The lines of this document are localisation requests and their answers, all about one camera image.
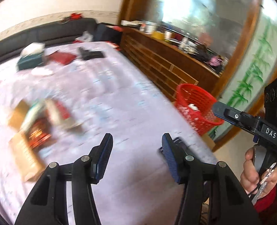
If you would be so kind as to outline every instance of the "red basket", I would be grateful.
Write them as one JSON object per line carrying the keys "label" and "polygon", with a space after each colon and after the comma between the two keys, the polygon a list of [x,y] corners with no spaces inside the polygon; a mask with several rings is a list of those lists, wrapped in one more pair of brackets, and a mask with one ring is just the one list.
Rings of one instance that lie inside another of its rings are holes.
{"label": "red basket", "polygon": [[[217,118],[211,110],[216,101],[210,93],[199,86],[181,84],[177,87],[175,106],[200,136],[224,122],[223,119]],[[188,107],[189,104],[194,104],[199,111]]]}

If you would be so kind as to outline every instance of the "red sleeve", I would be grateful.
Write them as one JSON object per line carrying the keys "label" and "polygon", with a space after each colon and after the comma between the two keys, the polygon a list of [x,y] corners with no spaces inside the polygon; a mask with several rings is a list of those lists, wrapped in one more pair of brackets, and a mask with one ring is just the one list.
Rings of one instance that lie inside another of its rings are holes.
{"label": "red sleeve", "polygon": [[256,204],[254,205],[254,208],[256,211],[262,212],[263,210],[267,209],[275,200],[276,197],[276,187],[274,187],[269,194],[267,194],[264,198],[259,199]]}

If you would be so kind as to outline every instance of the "bedsheet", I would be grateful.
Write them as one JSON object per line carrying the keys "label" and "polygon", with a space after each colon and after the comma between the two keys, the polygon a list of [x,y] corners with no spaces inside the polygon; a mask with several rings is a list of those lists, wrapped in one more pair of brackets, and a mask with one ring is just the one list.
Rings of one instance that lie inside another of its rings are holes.
{"label": "bedsheet", "polygon": [[[33,76],[31,70],[16,72],[14,58],[0,65],[0,213],[14,223],[34,183],[23,183],[8,147],[15,134],[6,125],[9,109],[20,100],[55,97],[82,123],[83,133],[52,127],[51,145],[38,154],[48,165],[72,163],[99,145],[105,133],[113,135],[113,149],[104,178],[92,185],[103,225],[174,224],[183,186],[174,183],[157,150],[161,137],[183,137],[199,158],[217,160],[177,112],[169,100],[126,57],[104,42],[48,48],[78,53],[77,47],[103,51],[106,58],[77,58],[62,66],[50,62],[51,76]],[[67,184],[69,224],[75,224],[71,185]]]}

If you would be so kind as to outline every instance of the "finger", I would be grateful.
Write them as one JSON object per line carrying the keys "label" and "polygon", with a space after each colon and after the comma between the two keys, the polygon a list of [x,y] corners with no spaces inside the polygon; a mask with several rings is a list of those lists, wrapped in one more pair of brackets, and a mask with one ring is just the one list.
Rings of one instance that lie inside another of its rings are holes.
{"label": "finger", "polygon": [[245,154],[246,160],[251,160],[252,158],[253,158],[253,147],[250,148],[248,151],[246,151],[246,154]]}
{"label": "finger", "polygon": [[251,183],[245,176],[244,172],[242,172],[241,174],[241,181],[240,181],[241,185],[243,186],[243,188],[250,193],[252,190],[254,190],[257,185]]}
{"label": "finger", "polygon": [[274,169],[274,172],[267,178],[267,186],[263,190],[262,194],[260,195],[260,198],[265,197],[267,194],[270,193],[270,191],[275,187],[277,184],[277,168]]}
{"label": "finger", "polygon": [[[264,172],[262,175],[262,179],[268,174],[268,172]],[[274,169],[273,173],[267,178],[267,182],[272,182],[274,184],[277,183],[277,167]]]}
{"label": "finger", "polygon": [[243,164],[243,167],[244,167],[243,172],[246,179],[253,184],[257,184],[260,181],[260,176],[258,175],[258,172],[256,171],[252,163],[252,160],[245,161]]}

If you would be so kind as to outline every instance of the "wooden shelf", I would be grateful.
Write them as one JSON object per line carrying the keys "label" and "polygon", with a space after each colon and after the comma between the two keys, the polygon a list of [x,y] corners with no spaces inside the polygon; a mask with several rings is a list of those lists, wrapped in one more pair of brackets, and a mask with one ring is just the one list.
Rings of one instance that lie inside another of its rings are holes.
{"label": "wooden shelf", "polygon": [[210,92],[219,79],[219,75],[178,48],[135,29],[125,28],[121,49],[172,102],[179,84],[198,85]]}

